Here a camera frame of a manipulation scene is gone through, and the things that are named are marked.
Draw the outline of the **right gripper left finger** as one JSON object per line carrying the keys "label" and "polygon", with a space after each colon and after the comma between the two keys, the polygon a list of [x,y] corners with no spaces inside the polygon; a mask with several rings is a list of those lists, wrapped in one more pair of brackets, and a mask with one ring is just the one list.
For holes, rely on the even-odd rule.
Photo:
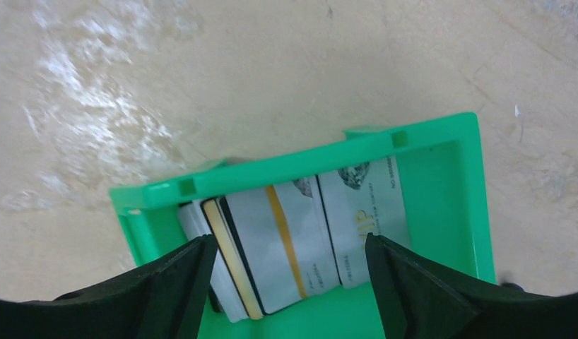
{"label": "right gripper left finger", "polygon": [[52,301],[0,299],[0,338],[197,338],[216,251],[200,236]]}

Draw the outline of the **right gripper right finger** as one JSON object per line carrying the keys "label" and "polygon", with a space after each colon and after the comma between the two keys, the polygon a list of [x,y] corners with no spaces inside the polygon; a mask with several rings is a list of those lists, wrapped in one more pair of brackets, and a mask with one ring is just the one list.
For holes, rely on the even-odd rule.
{"label": "right gripper right finger", "polygon": [[370,282],[386,338],[578,338],[578,292],[494,285],[368,234]]}

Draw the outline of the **stack of credit cards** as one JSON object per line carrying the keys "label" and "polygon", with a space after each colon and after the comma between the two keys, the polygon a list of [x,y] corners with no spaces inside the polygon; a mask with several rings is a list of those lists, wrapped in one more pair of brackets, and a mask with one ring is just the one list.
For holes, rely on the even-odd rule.
{"label": "stack of credit cards", "polygon": [[213,307],[231,322],[366,283],[368,234],[411,244],[395,156],[195,200],[177,216],[188,238],[215,237]]}

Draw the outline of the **green plastic bin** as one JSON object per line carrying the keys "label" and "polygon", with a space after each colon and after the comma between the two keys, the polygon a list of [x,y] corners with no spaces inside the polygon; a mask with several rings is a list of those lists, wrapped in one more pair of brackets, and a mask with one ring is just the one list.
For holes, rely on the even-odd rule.
{"label": "green plastic bin", "polygon": [[[187,242],[183,203],[396,157],[413,250],[495,281],[480,129],[474,113],[392,128],[347,129],[344,141],[237,165],[212,160],[180,177],[118,186],[110,198],[136,264]],[[258,321],[231,323],[207,307],[200,338],[402,338],[402,314],[380,316],[370,284],[336,288]]]}

